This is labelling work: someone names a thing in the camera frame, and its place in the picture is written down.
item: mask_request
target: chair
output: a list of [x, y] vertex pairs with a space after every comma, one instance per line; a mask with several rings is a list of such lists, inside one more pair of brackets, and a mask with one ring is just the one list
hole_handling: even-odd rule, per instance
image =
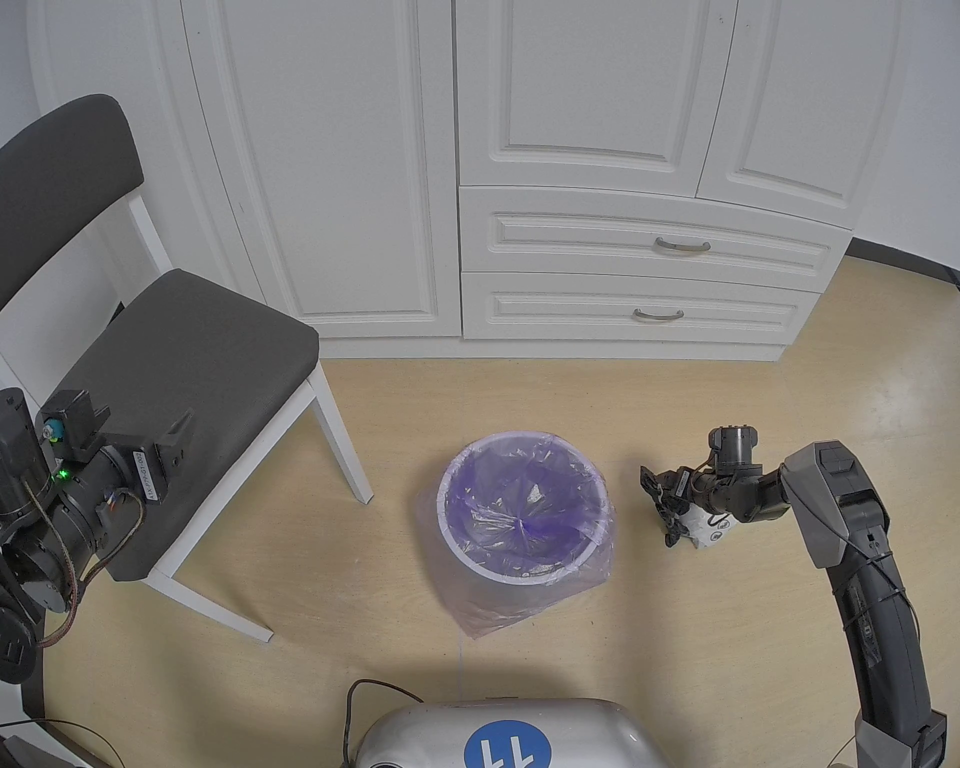
[[[187, 460], [167, 498], [148, 508], [108, 571], [266, 642], [269, 629], [180, 584], [177, 569], [307, 407], [363, 503], [372, 498], [370, 483], [327, 385], [317, 333], [174, 269], [136, 191], [142, 183], [127, 120], [103, 94], [55, 109], [0, 148], [0, 307], [108, 206], [125, 201], [158, 277], [59, 388], [88, 389], [95, 406], [109, 405], [111, 432], [158, 436], [186, 408], [196, 416]], [[19, 386], [9, 369], [0, 376]]]

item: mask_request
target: gray seat cushion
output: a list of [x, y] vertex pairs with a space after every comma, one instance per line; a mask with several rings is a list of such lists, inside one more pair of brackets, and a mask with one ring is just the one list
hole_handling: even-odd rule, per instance
[[[317, 365], [316, 331], [202, 277], [173, 270], [131, 302], [60, 383], [108, 405], [107, 432], [159, 437], [187, 408], [193, 440], [166, 500], [108, 566], [144, 578], [230, 466]], [[114, 539], [136, 520], [133, 505]]]

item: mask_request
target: cabinet base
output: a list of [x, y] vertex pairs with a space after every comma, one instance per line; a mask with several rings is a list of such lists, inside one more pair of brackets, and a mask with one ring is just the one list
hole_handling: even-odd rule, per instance
[[321, 339], [323, 359], [391, 357], [596, 358], [625, 360], [779, 360], [786, 347], [708, 342], [478, 340], [453, 337]]

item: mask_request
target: plastic bag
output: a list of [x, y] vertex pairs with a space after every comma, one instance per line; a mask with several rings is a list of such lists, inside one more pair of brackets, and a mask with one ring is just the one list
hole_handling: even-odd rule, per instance
[[468, 445], [418, 497], [417, 524], [437, 592], [474, 638], [610, 577], [603, 477], [556, 435], [503, 432]]

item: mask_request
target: light wood floor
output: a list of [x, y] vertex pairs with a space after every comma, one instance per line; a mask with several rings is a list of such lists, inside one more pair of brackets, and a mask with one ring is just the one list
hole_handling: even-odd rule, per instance
[[[678, 768], [820, 768], [851, 735], [858, 702], [826, 576], [795, 522], [667, 550], [636, 481], [641, 463], [698, 464], [711, 427], [746, 422], [770, 466], [813, 440], [859, 456], [893, 519], [934, 706], [960, 723], [958, 332], [952, 286], [848, 259], [777, 364], [330, 362], [370, 507], [353, 501], [308, 415], [181, 571], [273, 628], [273, 641], [101, 578], [47, 654], [50, 716], [101, 731], [130, 768], [336, 768], [348, 685], [373, 676], [434, 701], [612, 699]], [[504, 429], [556, 432], [604, 472], [615, 568], [604, 586], [472, 641], [425, 576], [412, 504], [461, 446]], [[359, 694], [355, 733], [402, 703]]]

